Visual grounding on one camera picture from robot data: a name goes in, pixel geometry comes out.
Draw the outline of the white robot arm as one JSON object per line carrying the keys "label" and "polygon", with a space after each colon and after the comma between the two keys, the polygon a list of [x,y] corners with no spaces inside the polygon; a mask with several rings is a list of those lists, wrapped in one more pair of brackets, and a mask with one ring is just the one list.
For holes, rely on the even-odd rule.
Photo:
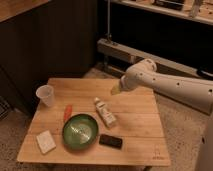
{"label": "white robot arm", "polygon": [[111,94],[129,92],[140,86],[151,88],[209,115],[195,171],[213,171],[213,81],[162,74],[157,71],[153,60],[144,59],[125,71]]}

